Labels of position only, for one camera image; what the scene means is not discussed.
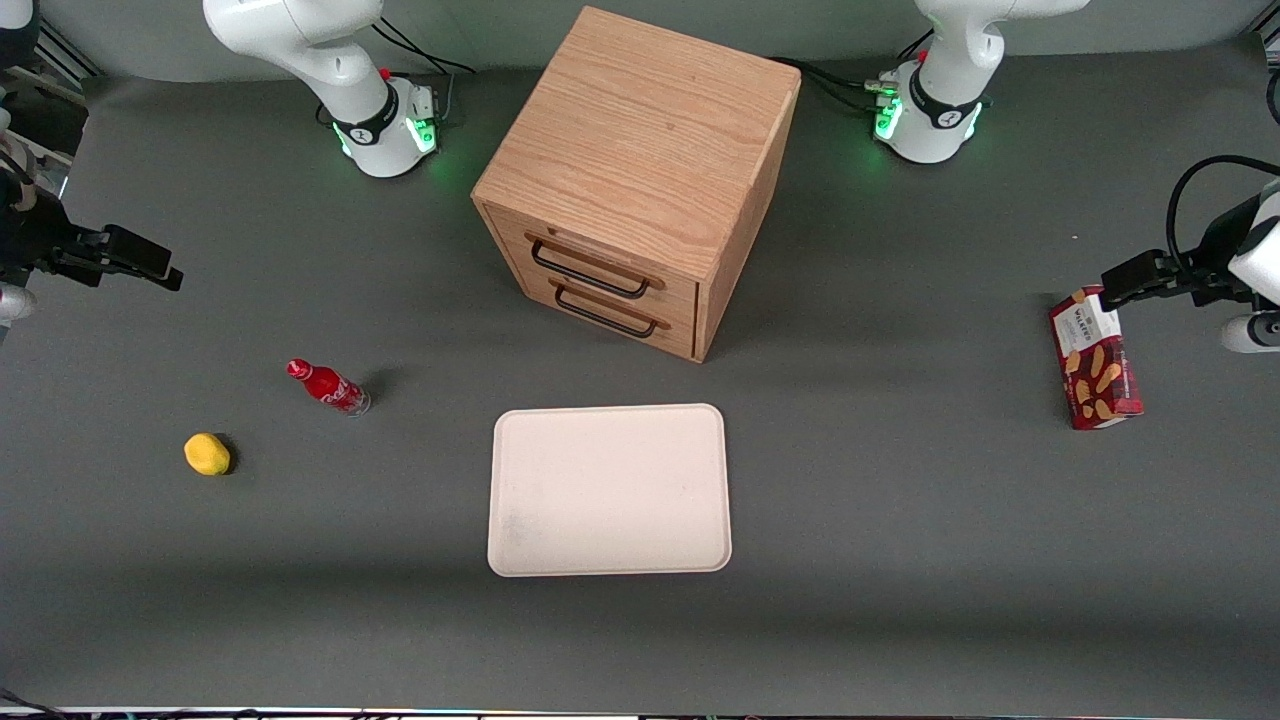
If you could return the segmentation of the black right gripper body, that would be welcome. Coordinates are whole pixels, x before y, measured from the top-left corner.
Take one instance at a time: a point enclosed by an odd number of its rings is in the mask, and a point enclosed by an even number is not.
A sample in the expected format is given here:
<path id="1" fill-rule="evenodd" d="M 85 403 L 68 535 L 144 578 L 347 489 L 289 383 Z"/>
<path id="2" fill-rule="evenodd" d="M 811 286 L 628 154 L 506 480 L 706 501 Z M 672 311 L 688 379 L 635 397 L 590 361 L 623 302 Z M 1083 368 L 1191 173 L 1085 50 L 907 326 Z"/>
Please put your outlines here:
<path id="1" fill-rule="evenodd" d="M 24 287 L 29 275 L 63 275 L 87 287 L 100 284 L 104 259 L 82 245 L 86 228 L 70 223 L 60 200 L 37 184 L 3 173 L 1 281 Z"/>

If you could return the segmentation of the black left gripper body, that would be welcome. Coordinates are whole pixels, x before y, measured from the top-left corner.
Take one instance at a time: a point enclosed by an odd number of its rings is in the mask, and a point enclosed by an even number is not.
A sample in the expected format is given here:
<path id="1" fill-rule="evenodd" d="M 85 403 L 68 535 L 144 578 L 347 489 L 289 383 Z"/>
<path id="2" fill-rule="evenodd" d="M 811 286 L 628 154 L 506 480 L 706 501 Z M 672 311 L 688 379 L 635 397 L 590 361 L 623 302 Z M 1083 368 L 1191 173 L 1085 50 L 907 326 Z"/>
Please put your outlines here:
<path id="1" fill-rule="evenodd" d="M 1170 283 L 1164 288 L 1161 299 L 1190 295 L 1197 307 L 1217 301 L 1233 301 L 1261 307 L 1263 301 L 1235 278 L 1228 264 L 1235 258 L 1245 237 L 1249 234 L 1256 213 L 1260 209 L 1260 195 L 1254 193 L 1236 206 L 1215 218 L 1204 229 L 1199 245 L 1189 251 L 1178 247 L 1175 225 L 1181 195 L 1172 193 L 1166 214 L 1166 245 L 1169 261 L 1172 264 Z"/>

